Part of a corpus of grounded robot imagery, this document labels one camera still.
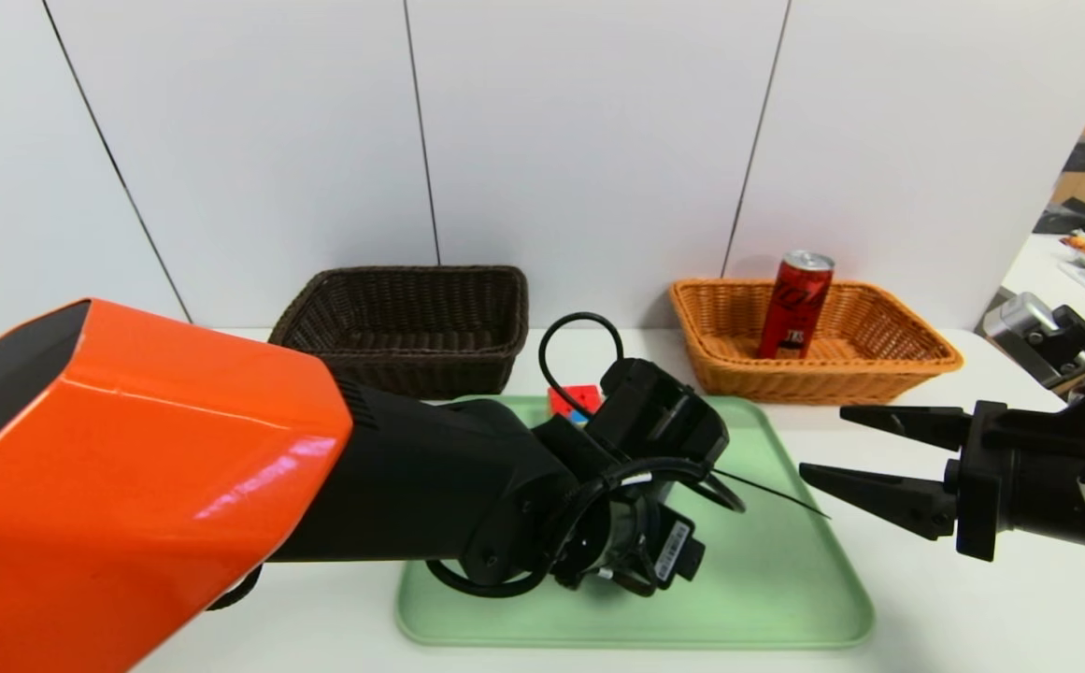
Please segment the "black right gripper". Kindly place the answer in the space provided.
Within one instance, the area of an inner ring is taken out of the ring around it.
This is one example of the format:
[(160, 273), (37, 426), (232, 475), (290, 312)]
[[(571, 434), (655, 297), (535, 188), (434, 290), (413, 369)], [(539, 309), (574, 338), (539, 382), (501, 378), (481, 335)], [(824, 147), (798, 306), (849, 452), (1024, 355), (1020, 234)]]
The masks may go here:
[(799, 477), (922, 539), (950, 537), (957, 553), (994, 561), (996, 537), (1023, 531), (1085, 547), (1085, 406), (1059, 412), (978, 402), (961, 408), (850, 405), (838, 416), (898, 437), (961, 450), (957, 497), (942, 481), (800, 464)]

